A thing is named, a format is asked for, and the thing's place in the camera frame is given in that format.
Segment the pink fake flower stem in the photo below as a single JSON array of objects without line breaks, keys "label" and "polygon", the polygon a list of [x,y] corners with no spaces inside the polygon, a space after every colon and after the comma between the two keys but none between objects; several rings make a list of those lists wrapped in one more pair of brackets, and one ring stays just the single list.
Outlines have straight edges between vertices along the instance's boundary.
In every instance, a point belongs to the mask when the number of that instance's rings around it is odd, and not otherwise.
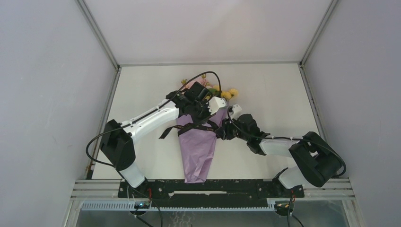
[{"label": "pink fake flower stem", "polygon": [[188,79],[183,79],[181,81],[182,84],[182,89],[189,89],[191,87],[191,82],[188,81]]},{"label": "pink fake flower stem", "polygon": [[208,81],[207,74],[203,74],[200,77],[197,78],[197,82],[199,82],[201,85],[206,87],[207,89],[212,88],[213,86],[211,83]]}]

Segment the yellow fake flower stem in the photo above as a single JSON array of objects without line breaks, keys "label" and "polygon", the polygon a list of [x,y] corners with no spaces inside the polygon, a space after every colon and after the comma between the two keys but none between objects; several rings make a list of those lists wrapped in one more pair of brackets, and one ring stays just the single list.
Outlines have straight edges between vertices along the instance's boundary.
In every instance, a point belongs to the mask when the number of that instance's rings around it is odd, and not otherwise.
[{"label": "yellow fake flower stem", "polygon": [[231,88],[231,89],[229,89],[229,91],[228,91],[229,93],[230,93],[230,95],[231,95],[231,97],[232,98],[234,98],[234,97],[238,97],[238,95],[239,95],[239,92],[238,92],[238,90],[237,89],[235,89],[235,88]]},{"label": "yellow fake flower stem", "polygon": [[214,96],[224,98],[227,101],[233,97],[229,91],[221,91],[219,86],[213,86],[212,89],[214,89]]}]

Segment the pink purple wrapping paper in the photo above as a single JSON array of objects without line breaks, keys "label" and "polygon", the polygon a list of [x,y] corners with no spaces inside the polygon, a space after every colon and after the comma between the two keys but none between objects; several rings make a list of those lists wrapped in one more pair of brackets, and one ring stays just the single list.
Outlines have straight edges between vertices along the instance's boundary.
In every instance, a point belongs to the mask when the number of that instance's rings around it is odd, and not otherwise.
[{"label": "pink purple wrapping paper", "polygon": [[206,181],[214,157],[217,137],[212,131],[190,129],[178,133],[184,182],[203,183]]}]

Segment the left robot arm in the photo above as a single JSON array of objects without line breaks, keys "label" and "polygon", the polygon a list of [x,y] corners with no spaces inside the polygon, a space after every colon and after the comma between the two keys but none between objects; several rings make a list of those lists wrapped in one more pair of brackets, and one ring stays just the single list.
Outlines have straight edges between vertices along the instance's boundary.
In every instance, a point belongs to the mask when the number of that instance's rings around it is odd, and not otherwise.
[{"label": "left robot arm", "polygon": [[192,122],[184,126],[177,125],[181,133],[201,129],[219,109],[226,106],[224,98],[214,96],[201,83],[195,82],[190,89],[169,93],[156,107],[137,117],[123,122],[110,120],[105,126],[100,150],[129,184],[130,192],[136,197],[142,197],[147,193],[148,185],[135,162],[134,145],[159,126],[182,115],[191,117]]}]

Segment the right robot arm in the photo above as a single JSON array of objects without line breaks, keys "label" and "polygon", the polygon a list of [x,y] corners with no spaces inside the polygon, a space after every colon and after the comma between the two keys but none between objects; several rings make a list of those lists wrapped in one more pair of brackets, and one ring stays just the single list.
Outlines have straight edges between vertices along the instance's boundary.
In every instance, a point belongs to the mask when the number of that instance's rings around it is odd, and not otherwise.
[{"label": "right robot arm", "polygon": [[236,119],[231,116],[228,114],[216,129],[217,138],[239,138],[254,154],[294,160],[294,167],[286,167],[274,177],[273,190],[280,197],[306,183],[323,187],[329,179],[340,177],[346,171],[345,161],[316,132],[310,131],[300,138],[274,137],[261,131],[251,114],[242,114]]}]

